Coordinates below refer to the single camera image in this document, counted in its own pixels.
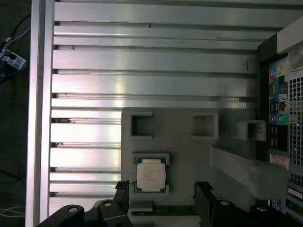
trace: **cable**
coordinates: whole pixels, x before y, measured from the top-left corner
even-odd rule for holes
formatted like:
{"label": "cable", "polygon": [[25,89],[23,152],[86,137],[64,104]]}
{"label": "cable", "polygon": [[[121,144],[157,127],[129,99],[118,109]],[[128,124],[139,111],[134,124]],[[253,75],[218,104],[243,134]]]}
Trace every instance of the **cable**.
{"label": "cable", "polygon": [[8,208],[8,209],[0,209],[0,210],[2,210],[2,212],[0,212],[0,214],[5,213],[7,211],[10,211],[10,212],[13,212],[13,213],[25,215],[25,213],[13,210],[13,209],[16,209],[16,208],[25,208],[25,207],[11,207],[11,208]]}
{"label": "cable", "polygon": [[24,33],[22,33],[21,35],[19,35],[17,38],[15,38],[15,39],[9,41],[2,49],[6,50],[7,47],[8,47],[11,43],[13,43],[13,42],[16,41],[17,39],[21,38],[22,36],[26,35],[29,31],[30,31],[30,28],[29,28],[28,30],[26,30]]}
{"label": "cable", "polygon": [[[8,208],[8,209],[0,209],[0,210],[3,210],[2,212],[0,212],[0,216],[6,217],[6,218],[24,218],[25,213],[13,210],[15,208],[25,208],[25,207],[12,207],[12,208]],[[6,214],[3,214],[7,211],[10,211],[10,212],[16,213],[16,214],[21,214],[21,215],[6,215]]]}
{"label": "cable", "polygon": [[4,210],[3,212],[1,212],[0,214],[4,213],[4,212],[7,212],[7,211],[10,211],[12,213],[16,213],[16,214],[21,214],[21,215],[25,215],[25,213],[22,213],[22,212],[18,212],[18,211],[15,211],[15,210]]}
{"label": "cable", "polygon": [[5,214],[0,214],[0,216],[6,217],[6,218],[25,218],[25,215],[9,216],[9,215],[5,215]]}
{"label": "cable", "polygon": [[[21,71],[17,71],[17,72],[12,72],[12,75],[8,75],[8,78],[4,78],[0,80],[0,84],[4,83],[6,80],[11,79],[13,76],[17,75],[18,73],[20,73]],[[0,185],[8,185],[8,184],[14,184],[14,183],[18,183],[19,181],[21,181],[22,179],[24,179],[24,177],[26,177],[26,174],[24,174],[23,176],[21,176],[18,180],[12,181],[12,182],[8,182],[8,183],[0,183]]]}
{"label": "cable", "polygon": [[28,14],[27,16],[25,16],[18,24],[17,26],[14,28],[13,32],[9,35],[11,38],[14,38],[18,28],[21,26],[21,24],[23,24],[23,22],[29,18],[31,16],[31,14]]}
{"label": "cable", "polygon": [[13,32],[5,39],[5,41],[0,45],[0,51],[3,49],[3,47],[5,46],[5,43],[8,43],[10,41],[10,39],[13,39],[18,28],[23,24],[23,22],[29,18],[31,16],[31,14],[25,16],[18,24],[17,26],[14,28]]}

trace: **square slot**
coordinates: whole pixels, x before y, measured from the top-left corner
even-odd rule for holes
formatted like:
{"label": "square slot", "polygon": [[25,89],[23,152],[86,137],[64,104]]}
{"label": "square slot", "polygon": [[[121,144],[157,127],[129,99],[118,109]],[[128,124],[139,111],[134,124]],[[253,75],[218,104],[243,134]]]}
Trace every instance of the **square slot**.
{"label": "square slot", "polygon": [[190,136],[196,140],[217,140],[219,137],[217,113],[194,113]]}
{"label": "square slot", "polygon": [[131,115],[131,136],[141,139],[152,138],[152,113],[142,112]]}

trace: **white cable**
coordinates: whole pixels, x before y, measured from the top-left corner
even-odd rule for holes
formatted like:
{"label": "white cable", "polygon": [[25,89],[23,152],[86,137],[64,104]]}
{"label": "white cable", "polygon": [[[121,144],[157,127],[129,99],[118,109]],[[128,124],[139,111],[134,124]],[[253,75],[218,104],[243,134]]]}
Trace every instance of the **white cable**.
{"label": "white cable", "polygon": [[14,42],[14,41],[16,41],[17,39],[21,38],[22,36],[26,35],[29,31],[30,31],[30,28],[29,28],[28,30],[26,30],[24,33],[22,33],[21,35],[19,35],[17,38],[15,38],[15,39],[9,41],[9,42],[4,46],[3,49],[6,50],[6,49],[8,48],[8,46],[9,46],[12,42]]}
{"label": "white cable", "polygon": [[12,209],[15,209],[15,208],[25,208],[25,207],[11,207],[11,208],[8,208],[8,209],[0,209],[0,210],[3,210],[3,211],[0,212],[0,215],[4,215],[4,214],[2,214],[2,213],[5,213],[5,212],[7,212],[7,211],[10,211],[10,212],[13,212],[13,213],[17,213],[17,214],[22,214],[22,215],[24,215],[24,213],[22,213],[22,212],[18,212],[18,211],[12,210]]}
{"label": "white cable", "polygon": [[15,211],[15,210],[12,210],[12,209],[0,209],[0,210],[3,210],[3,212],[1,212],[0,214],[2,213],[5,213],[5,212],[12,212],[12,213],[16,213],[16,214],[22,214],[22,215],[25,215],[25,213],[22,213],[22,212],[18,212],[18,211]]}
{"label": "white cable", "polygon": [[24,215],[15,215],[15,216],[9,216],[5,214],[0,214],[0,216],[6,217],[6,218],[24,218]]}

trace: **power strip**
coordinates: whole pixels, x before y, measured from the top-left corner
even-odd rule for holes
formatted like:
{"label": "power strip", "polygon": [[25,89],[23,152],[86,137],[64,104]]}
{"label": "power strip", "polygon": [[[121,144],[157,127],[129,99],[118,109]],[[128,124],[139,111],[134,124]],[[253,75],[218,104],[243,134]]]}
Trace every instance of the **power strip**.
{"label": "power strip", "polygon": [[1,53],[0,52],[0,57],[2,57],[2,55],[4,54],[13,54],[16,56],[16,58],[14,60],[10,59],[7,56],[4,56],[2,58],[3,61],[6,61],[10,66],[14,67],[17,70],[23,70],[26,65],[27,65],[27,60],[25,60],[24,58],[20,57],[19,55],[17,55],[16,53],[10,51],[10,50],[6,50],[5,53]]}

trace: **dark floor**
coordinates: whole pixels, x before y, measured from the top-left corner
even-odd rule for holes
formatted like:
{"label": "dark floor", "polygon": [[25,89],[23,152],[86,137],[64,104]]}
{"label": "dark floor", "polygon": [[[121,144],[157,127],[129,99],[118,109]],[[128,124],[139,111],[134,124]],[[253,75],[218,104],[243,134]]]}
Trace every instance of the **dark floor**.
{"label": "dark floor", "polygon": [[[31,11],[31,0],[0,0],[0,42]],[[17,34],[30,27],[26,20]],[[16,41],[10,50],[29,60],[30,34]],[[27,112],[29,70],[0,85],[0,170],[23,176],[27,160]],[[25,206],[26,178],[17,183],[0,173],[0,209]],[[0,216],[0,226],[23,226],[23,218]]]}

